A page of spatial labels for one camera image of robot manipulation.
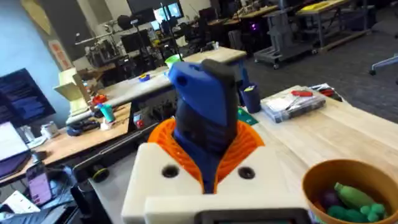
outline purple light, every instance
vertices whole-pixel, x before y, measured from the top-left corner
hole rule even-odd
[[[257,28],[258,28],[257,24],[251,24],[251,29],[252,30],[257,30]]]

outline bottle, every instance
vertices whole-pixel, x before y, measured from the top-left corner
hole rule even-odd
[[[113,110],[110,105],[102,105],[99,104],[98,108],[101,110],[102,114],[104,115],[105,119],[107,122],[112,122],[115,120],[115,117],[113,115]]]

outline laptop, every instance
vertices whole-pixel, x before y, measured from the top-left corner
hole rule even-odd
[[[30,149],[11,122],[0,124],[0,180],[21,171],[30,159]]]

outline orange part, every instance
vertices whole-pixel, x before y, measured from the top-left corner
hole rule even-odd
[[[238,121],[237,134],[218,164],[214,193],[217,185],[259,146],[265,146],[258,133],[243,121]]]
[[[150,134],[148,142],[157,143],[164,151],[173,157],[189,174],[202,186],[203,179],[199,167],[195,161],[178,145],[172,137],[175,128],[175,120],[170,118],[160,123]]]
[[[160,123],[150,134],[148,142],[157,143],[164,151],[173,157],[189,174],[192,175],[202,186],[203,179],[199,167],[195,161],[178,145],[172,137],[175,128],[175,120],[167,119]],[[217,190],[217,185],[220,183],[232,170],[234,170],[250,153],[252,153],[259,146],[264,146],[264,142],[258,133],[245,122],[238,121],[237,135],[234,141],[227,148],[220,164],[218,165],[214,193]]]

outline green object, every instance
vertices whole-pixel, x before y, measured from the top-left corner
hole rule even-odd
[[[361,213],[364,215],[369,215],[369,213],[371,213],[371,207],[367,205],[362,206]]]
[[[355,209],[345,209],[341,206],[334,205],[328,209],[328,215],[339,220],[355,223],[366,223],[368,219],[366,215],[361,214]]]
[[[361,209],[366,205],[374,204],[374,200],[364,192],[350,186],[344,186],[340,183],[336,183],[335,190],[340,200],[352,209]]]
[[[356,222],[356,223],[368,222],[368,219],[366,218],[366,216],[361,214],[359,211],[357,211],[355,209],[346,210],[343,220],[349,221],[349,222]]]
[[[257,124],[258,121],[254,119],[248,112],[242,108],[238,108],[238,120],[245,122],[249,125]]]
[[[377,221],[380,220],[380,218],[379,218],[379,216],[378,216],[376,213],[371,212],[371,213],[368,215],[368,220],[369,220],[369,222],[377,222]]]
[[[361,207],[361,213],[366,215],[370,222],[377,222],[386,218],[386,209],[384,208],[384,205],[380,203]]]
[[[345,214],[346,209],[341,206],[334,205],[328,209],[328,215],[333,218],[344,220]]]
[[[371,210],[372,212],[378,214],[378,215],[382,215],[386,212],[386,209],[384,208],[384,205],[379,204],[379,203],[375,203],[371,206]]]
[[[166,63],[168,68],[172,68],[172,65],[175,62],[180,62],[180,61],[181,61],[180,56],[178,54],[175,54],[173,56],[170,56],[168,59],[166,59],[166,61],[164,61],[164,63]]]

